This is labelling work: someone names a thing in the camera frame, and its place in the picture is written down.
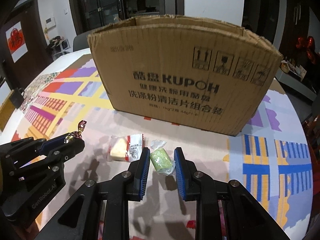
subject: clear plastic wrapper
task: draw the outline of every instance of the clear plastic wrapper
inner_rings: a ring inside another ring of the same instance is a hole
[[[140,159],[143,148],[143,134],[125,137],[112,135],[109,142],[107,160],[133,162]]]
[[[166,143],[166,141],[160,140],[152,141],[150,147],[154,152],[150,154],[150,159],[156,172],[164,175],[172,175],[176,165],[175,161],[171,160],[170,156],[163,148]]]

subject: green wrapped candy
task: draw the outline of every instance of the green wrapped candy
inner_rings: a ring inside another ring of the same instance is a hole
[[[172,160],[163,148],[156,149],[150,154],[156,172],[170,174],[172,172]]]

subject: dark doorway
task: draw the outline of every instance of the dark doorway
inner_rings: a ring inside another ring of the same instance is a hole
[[[261,0],[257,35],[265,37],[271,43],[275,39],[280,0]]]
[[[26,88],[52,62],[46,47],[38,2],[28,0],[12,11],[7,22],[0,29],[0,58],[4,72],[13,87]],[[17,57],[17,54],[13,54],[16,51],[22,56]]]

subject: colorful tablecloth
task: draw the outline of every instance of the colorful tablecloth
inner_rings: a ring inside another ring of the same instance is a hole
[[[12,140],[53,138],[87,120],[86,147],[65,163],[66,186],[38,217],[40,227],[87,179],[100,182],[127,169],[126,162],[106,161],[111,135],[143,133],[147,147],[154,139],[166,140],[169,155],[182,147],[198,170],[216,180],[239,180],[291,239],[301,240],[307,230],[313,192],[310,155],[298,116],[276,80],[236,137],[115,111],[90,55],[57,74],[25,111]],[[151,165],[146,196],[129,204],[130,236],[194,239],[195,231],[186,225],[195,218],[196,205],[181,201],[175,177],[159,175]]]

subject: metal pivot bolt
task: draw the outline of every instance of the metal pivot bolt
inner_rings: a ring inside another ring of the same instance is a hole
[[[236,179],[232,179],[230,180],[230,184],[231,186],[238,187],[240,185],[240,182],[237,181]]]
[[[94,181],[93,179],[88,179],[88,180],[85,182],[85,185],[86,185],[87,187],[91,187],[91,186],[94,185],[94,183],[95,183],[95,181]]]
[[[130,171],[124,171],[121,173],[122,177],[127,178],[131,176],[131,172]]]
[[[203,176],[203,173],[201,171],[195,171],[193,175],[197,178],[201,178]]]

